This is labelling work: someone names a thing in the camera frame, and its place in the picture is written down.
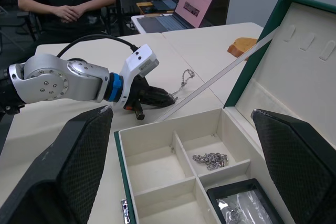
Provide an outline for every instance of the silver chain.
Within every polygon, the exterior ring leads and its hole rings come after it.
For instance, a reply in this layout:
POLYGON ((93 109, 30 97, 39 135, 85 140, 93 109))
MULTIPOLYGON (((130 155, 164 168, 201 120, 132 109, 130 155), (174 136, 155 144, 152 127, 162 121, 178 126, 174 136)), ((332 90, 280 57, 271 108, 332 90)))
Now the silver chain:
POLYGON ((191 70, 191 69, 184 70, 184 72, 182 74, 182 82, 181 82, 180 88, 177 91, 175 91, 174 93, 171 93, 170 97, 173 98, 176 101, 178 99, 178 97, 175 97, 175 96, 187 85, 188 81, 190 79, 193 79, 194 77, 195 77, 195 72, 193 70, 191 70), (185 73, 188 73, 190 75, 186 80, 184 80, 185 73))
POLYGON ((215 170, 229 164, 229 159, 227 155, 221 153, 209 153, 204 156, 202 155, 193 155, 193 160, 199 164, 206 164, 208 170, 215 170))
POLYGON ((230 211, 229 224, 231 224, 231 222, 234 223, 234 224, 240 223, 240 221, 242 220, 241 216, 240 216, 242 214, 242 212, 239 212, 239 209, 240 209, 239 207, 236 207, 234 210, 232 209, 230 211))

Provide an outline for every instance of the jewelry tray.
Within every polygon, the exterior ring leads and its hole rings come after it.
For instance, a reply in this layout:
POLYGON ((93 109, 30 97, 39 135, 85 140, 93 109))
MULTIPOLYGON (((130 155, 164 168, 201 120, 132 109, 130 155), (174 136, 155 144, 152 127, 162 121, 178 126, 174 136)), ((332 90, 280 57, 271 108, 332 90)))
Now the jewelry tray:
POLYGON ((221 223, 206 191, 251 178, 259 181, 285 223, 292 223, 261 148, 230 109, 115 133, 132 224, 221 223), (211 152, 227 154, 228 165, 210 171, 192 159, 211 152))

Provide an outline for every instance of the blue ring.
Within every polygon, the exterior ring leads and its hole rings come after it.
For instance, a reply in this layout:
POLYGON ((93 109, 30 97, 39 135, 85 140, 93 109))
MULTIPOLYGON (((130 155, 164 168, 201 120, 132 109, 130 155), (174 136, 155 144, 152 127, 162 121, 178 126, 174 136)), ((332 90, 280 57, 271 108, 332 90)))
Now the blue ring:
POLYGON ((119 75, 114 73, 114 82, 113 82, 113 89, 112 89, 112 93, 109 99, 109 102, 113 102, 116 98, 116 95, 118 93, 118 90, 121 87, 121 81, 119 79, 119 75))

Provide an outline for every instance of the laptop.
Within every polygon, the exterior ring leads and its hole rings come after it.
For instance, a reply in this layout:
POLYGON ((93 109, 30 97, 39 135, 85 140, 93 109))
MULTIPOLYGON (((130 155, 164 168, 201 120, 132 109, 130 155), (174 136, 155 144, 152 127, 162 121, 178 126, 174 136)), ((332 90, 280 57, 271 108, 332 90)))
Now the laptop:
POLYGON ((152 4, 157 10, 175 10, 179 0, 162 0, 152 1, 152 4))
POLYGON ((199 28, 213 0, 180 0, 173 15, 138 18, 146 33, 199 28))

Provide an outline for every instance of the chain necklace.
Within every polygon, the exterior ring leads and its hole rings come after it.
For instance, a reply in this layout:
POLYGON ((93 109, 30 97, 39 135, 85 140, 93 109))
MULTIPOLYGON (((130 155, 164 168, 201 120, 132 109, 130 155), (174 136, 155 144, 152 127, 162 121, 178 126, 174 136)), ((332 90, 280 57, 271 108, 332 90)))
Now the chain necklace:
POLYGON ((182 74, 182 82, 181 82, 180 88, 177 91, 175 91, 174 93, 170 94, 170 97, 173 98, 175 100, 175 102, 178 99, 178 97, 175 97, 175 96, 187 85, 188 81, 190 79, 193 79, 194 77, 195 77, 195 72, 193 70, 191 70, 191 69, 184 70, 184 72, 182 74), (187 79, 184 80, 185 73, 188 73, 190 76, 187 79))
POLYGON ((199 164, 206 164, 208 170, 215 170, 229 164, 229 159, 227 155, 221 153, 208 153, 204 156, 202 155, 193 155, 193 160, 199 164))

